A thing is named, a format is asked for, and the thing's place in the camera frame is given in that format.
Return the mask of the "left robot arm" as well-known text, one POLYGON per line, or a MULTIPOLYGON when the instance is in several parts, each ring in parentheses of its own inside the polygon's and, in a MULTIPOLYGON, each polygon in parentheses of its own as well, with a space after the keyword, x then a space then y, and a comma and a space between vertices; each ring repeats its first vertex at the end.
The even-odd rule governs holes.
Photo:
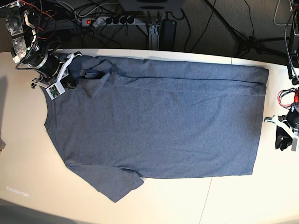
POLYGON ((295 152, 299 149, 299 2, 297 0, 288 1, 288 19, 284 23, 276 21, 280 3, 281 1, 278 1, 276 4, 273 22, 284 28, 288 77, 294 87, 281 91, 278 95, 278 101, 281 102, 283 96, 293 92, 294 102, 289 106, 284 106, 288 110, 288 114, 284 121, 279 122, 278 128, 291 138, 291 150, 295 152))

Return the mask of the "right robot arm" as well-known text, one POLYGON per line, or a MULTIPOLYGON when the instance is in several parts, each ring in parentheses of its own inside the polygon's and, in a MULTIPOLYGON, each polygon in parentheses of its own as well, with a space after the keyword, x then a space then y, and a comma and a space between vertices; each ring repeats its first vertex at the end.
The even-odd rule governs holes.
POLYGON ((48 88, 59 81, 64 88, 75 88, 77 83, 69 69, 63 69, 67 59, 55 55, 61 45, 56 35, 56 8, 47 0, 2 0, 0 7, 7 9, 6 27, 16 69, 39 74, 31 87, 48 88))

